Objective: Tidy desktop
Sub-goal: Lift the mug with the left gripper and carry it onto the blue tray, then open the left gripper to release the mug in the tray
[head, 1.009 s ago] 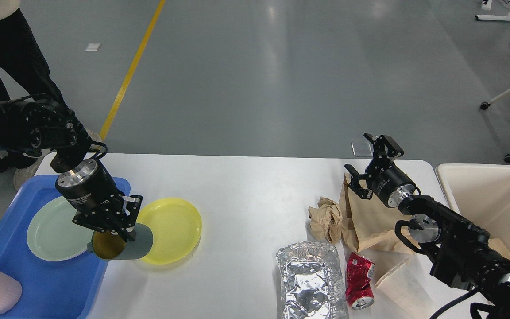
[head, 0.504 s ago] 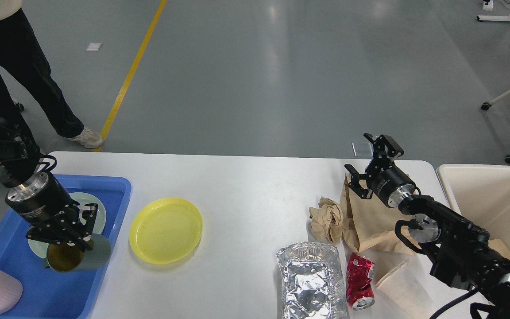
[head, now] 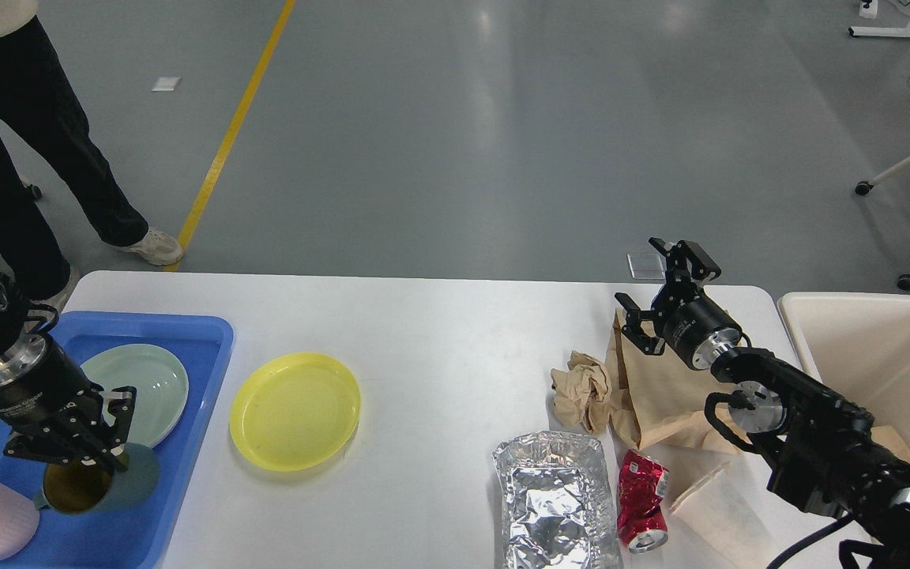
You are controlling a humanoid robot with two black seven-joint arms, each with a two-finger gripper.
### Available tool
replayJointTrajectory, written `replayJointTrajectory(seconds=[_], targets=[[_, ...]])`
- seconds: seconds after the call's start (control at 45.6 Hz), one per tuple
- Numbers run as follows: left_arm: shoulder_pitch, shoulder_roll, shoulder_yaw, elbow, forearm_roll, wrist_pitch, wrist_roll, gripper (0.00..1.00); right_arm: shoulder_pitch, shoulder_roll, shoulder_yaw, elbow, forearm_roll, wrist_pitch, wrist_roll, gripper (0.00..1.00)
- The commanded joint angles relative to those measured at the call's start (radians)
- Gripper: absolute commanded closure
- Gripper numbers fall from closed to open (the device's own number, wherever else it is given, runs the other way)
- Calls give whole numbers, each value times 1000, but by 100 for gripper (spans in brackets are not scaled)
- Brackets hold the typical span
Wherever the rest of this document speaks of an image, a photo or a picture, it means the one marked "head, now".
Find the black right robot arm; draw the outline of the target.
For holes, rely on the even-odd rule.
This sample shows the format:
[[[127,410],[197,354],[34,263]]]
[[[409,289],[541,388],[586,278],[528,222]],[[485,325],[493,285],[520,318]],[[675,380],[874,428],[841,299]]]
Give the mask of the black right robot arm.
[[[698,243],[648,242],[664,257],[664,285],[648,310],[618,292],[622,335],[642,354],[671,349],[690,370],[707,370],[732,384],[731,393],[705,397],[708,424],[737,449],[765,460],[769,492],[798,511],[832,519],[770,567],[856,522],[871,541],[842,541],[842,567],[855,568],[857,558],[867,557],[871,568],[910,568],[910,464],[874,442],[874,415],[754,347],[705,292],[721,269]]]

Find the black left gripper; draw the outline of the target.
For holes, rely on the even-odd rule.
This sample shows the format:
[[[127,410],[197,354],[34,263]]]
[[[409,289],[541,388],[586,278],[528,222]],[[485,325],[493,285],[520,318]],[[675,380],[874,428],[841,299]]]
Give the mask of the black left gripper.
[[[23,335],[0,359],[0,419],[14,429],[3,449],[7,458],[125,473],[136,404],[135,386],[105,391],[46,333]],[[75,411],[76,424],[93,433],[96,454],[43,433],[65,411]],[[32,435],[21,433],[28,430]]]

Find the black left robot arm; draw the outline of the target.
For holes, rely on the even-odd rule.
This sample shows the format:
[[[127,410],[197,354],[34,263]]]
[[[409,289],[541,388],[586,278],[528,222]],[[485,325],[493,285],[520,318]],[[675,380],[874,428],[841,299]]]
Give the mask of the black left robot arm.
[[[0,421],[4,454],[46,464],[124,472],[137,390],[90,381],[51,331],[60,314],[35,303],[0,270]]]

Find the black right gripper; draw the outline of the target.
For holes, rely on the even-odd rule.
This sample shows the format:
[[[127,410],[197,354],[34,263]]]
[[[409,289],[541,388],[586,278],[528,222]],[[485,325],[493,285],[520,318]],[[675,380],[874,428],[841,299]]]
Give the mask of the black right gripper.
[[[690,370],[708,370],[743,339],[743,328],[703,291],[708,282],[721,277],[722,269],[697,242],[651,237],[648,243],[664,257],[665,285],[651,310],[640,309],[632,296],[616,292],[624,313],[621,333],[646,356],[661,356],[667,343]],[[656,335],[645,331],[646,322],[653,324]]]

